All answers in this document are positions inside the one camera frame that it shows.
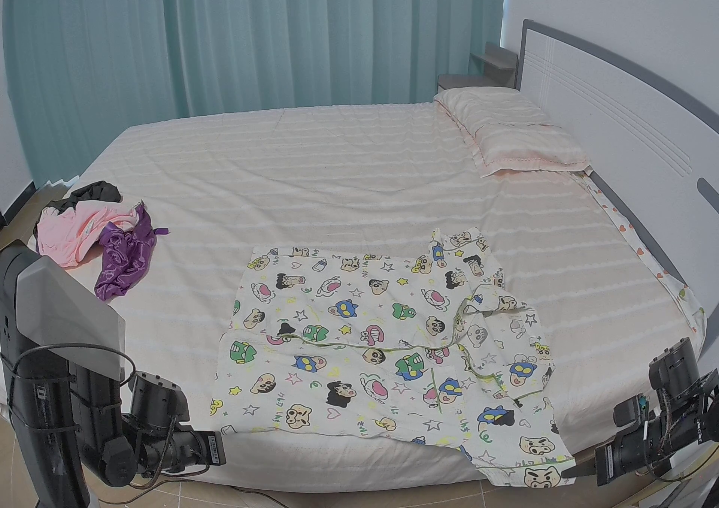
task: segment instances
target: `purple satin cloth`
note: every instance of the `purple satin cloth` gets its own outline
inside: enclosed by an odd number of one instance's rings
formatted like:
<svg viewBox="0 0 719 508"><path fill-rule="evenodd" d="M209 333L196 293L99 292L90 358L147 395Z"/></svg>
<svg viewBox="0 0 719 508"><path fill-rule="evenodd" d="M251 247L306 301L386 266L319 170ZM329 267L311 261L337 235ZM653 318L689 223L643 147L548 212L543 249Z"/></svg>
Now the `purple satin cloth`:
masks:
<svg viewBox="0 0 719 508"><path fill-rule="evenodd" d="M130 287L141 279L149 268L149 259L155 247L157 234L168 234L167 228L152 229L152 221L145 205L137 208L139 222L128 233L107 223L100 233L102 272L95 283L95 295L100 300L124 296Z"/></svg>

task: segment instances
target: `headboard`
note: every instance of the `headboard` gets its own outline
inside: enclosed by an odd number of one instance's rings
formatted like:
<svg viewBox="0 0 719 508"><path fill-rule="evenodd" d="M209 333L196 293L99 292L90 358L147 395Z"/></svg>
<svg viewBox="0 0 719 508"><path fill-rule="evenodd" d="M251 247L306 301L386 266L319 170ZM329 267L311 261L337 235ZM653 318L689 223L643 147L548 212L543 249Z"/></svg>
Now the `headboard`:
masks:
<svg viewBox="0 0 719 508"><path fill-rule="evenodd" d="M719 115L638 64L531 20L517 88L577 138L647 248L717 315L708 345L719 324Z"/></svg>

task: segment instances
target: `pillowcase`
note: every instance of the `pillowcase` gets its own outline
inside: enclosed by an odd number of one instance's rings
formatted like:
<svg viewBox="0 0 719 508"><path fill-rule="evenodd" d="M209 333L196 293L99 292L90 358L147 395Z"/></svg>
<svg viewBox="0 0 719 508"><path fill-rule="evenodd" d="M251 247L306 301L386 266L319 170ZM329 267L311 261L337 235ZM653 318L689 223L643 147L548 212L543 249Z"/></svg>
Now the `pillowcase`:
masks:
<svg viewBox="0 0 719 508"><path fill-rule="evenodd" d="M578 172L589 166L577 141L519 90L448 89L434 100L462 130L482 177L503 169Z"/></svg>

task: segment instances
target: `bed sheet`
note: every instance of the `bed sheet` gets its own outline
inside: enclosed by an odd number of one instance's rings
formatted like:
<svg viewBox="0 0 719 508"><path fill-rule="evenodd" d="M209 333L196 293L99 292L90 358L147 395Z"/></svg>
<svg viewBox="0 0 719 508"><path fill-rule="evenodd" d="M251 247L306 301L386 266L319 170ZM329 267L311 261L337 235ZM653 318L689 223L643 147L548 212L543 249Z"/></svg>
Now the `bed sheet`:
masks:
<svg viewBox="0 0 719 508"><path fill-rule="evenodd" d="M418 256L431 231L477 226L506 287L541 315L556 371L547 387L572 451L616 431L615 404L650 392L649 361L685 318L570 173L481 179L433 104L276 109L122 133L78 181L143 200L160 236L148 275L110 304L139 369L176 381L192 424L209 423L221 333L255 245ZM91 289L99 251L71 271ZM129 405L129 395L124 405ZM385 438L264 432L225 437L204 479L297 492L392 489L480 474L455 450Z"/></svg>

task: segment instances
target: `black garment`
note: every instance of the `black garment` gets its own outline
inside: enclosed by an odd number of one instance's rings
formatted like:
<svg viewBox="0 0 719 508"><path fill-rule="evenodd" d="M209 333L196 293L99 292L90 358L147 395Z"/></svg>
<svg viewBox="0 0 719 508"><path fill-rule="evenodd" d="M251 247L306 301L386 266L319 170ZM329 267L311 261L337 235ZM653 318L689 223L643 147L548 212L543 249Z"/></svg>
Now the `black garment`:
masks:
<svg viewBox="0 0 719 508"><path fill-rule="evenodd" d="M82 200L102 200L103 202L120 202L120 191L114 184L100 180L93 184L88 184L86 187L81 189L73 190L70 196L63 198L62 200L51 200L48 203L48 207L56 208L60 211L60 214L65 212L68 208L75 208L75 205ZM37 219L35 227L32 229L32 234L37 240L37 223L40 222L40 218Z"/></svg>

